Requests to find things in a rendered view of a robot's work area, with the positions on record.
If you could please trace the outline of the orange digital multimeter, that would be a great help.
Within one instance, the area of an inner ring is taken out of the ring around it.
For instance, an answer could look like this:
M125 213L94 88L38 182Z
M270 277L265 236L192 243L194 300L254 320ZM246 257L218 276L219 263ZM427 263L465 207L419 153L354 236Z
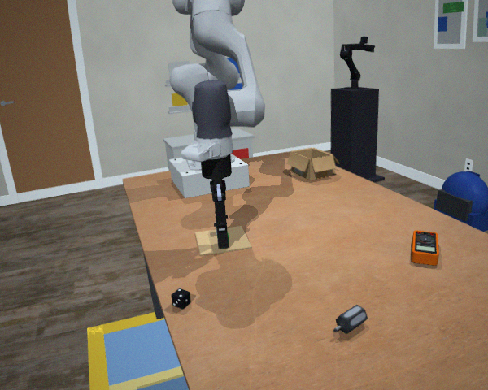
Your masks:
M411 261L435 266L438 264L438 256L438 234L415 230L412 237Z

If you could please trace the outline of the beige square mat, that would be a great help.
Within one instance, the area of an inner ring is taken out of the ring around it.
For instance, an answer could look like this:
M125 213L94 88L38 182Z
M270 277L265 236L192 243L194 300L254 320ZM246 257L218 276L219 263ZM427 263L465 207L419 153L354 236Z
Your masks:
M229 247L218 249L216 230L195 232L200 256L252 248L242 226L227 227Z

